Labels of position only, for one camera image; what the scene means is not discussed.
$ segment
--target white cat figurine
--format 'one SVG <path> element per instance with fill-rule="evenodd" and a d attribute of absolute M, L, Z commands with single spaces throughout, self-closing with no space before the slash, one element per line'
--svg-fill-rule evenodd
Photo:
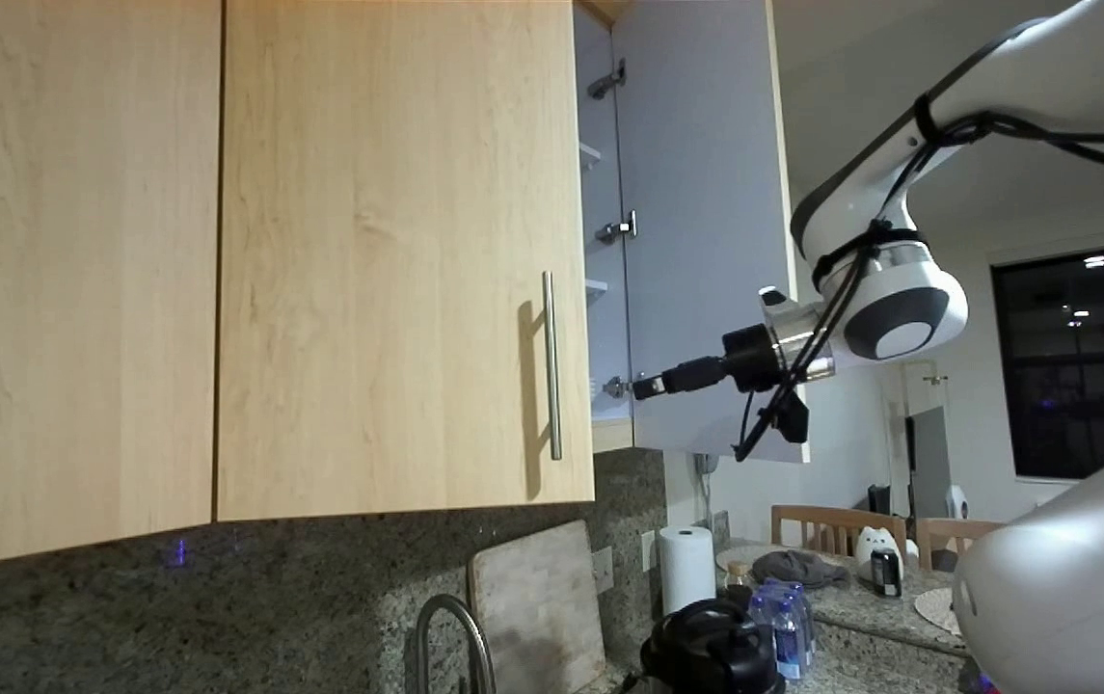
<path fill-rule="evenodd" d="M 857 575 L 864 580 L 869 580 L 869 576 L 872 576 L 872 551 L 873 549 L 894 549 L 894 556 L 899 557 L 899 578 L 903 579 L 903 554 L 899 551 L 899 545 L 894 543 L 894 535 L 891 535 L 890 531 L 885 527 L 874 528 L 864 526 L 864 530 L 860 531 L 860 537 L 857 537 Z"/>

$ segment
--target robotic arm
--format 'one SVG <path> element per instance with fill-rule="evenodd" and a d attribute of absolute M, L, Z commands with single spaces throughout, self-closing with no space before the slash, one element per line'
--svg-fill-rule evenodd
<path fill-rule="evenodd" d="M 905 359 L 947 342 L 967 321 L 958 281 L 933 260 L 907 212 L 907 190 L 958 149 L 989 135 L 1044 141 L 1104 164 L 1104 0 L 1015 26 L 933 85 L 860 154 L 796 207 L 790 234 L 821 302 L 763 290 L 765 321 L 703 356 L 635 383 L 638 399 L 732 377 L 773 392 L 753 431 L 803 442 L 795 385 L 837 370 Z"/>

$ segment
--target wooden cutting board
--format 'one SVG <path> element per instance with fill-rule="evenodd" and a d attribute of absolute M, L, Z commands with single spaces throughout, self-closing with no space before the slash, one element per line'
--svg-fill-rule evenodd
<path fill-rule="evenodd" d="M 491 647 L 499 694 L 570 694 L 604 673 L 586 522 L 476 554 L 470 602 Z"/>

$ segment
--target stainless steel bar handle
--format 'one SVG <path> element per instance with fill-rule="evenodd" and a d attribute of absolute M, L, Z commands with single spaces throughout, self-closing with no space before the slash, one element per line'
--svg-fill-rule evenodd
<path fill-rule="evenodd" d="M 552 460 L 564 458 L 560 440 L 560 359 L 555 352 L 555 285 L 543 273 L 543 340 L 548 350 L 548 418 L 552 426 Z"/>

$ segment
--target granite backsplash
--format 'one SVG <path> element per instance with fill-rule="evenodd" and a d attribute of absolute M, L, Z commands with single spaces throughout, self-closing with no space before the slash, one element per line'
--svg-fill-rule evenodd
<path fill-rule="evenodd" d="M 649 628 L 666 524 L 661 453 L 595 458 L 594 504 L 221 523 L 0 562 L 0 691 L 405 693 L 423 601 L 465 596 L 471 554 L 585 519 L 613 546 L 599 597 L 608 659 Z M 460 629 L 433 621 L 433 691 L 459 691 Z"/>

